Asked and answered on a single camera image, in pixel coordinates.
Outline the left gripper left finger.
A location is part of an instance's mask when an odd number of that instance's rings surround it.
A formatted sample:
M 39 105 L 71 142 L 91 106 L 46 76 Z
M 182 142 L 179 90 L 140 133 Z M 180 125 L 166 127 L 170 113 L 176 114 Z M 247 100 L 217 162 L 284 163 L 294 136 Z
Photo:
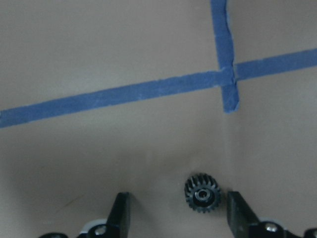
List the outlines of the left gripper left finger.
M 130 193 L 120 192 L 107 218 L 106 238 L 127 238 L 130 217 Z

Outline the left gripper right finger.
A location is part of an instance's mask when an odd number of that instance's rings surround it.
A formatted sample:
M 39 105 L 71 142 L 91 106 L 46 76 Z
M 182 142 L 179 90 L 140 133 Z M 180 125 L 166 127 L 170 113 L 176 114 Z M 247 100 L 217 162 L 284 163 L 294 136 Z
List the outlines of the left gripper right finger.
M 227 193 L 227 222 L 235 238 L 250 238 L 260 220 L 237 191 Z

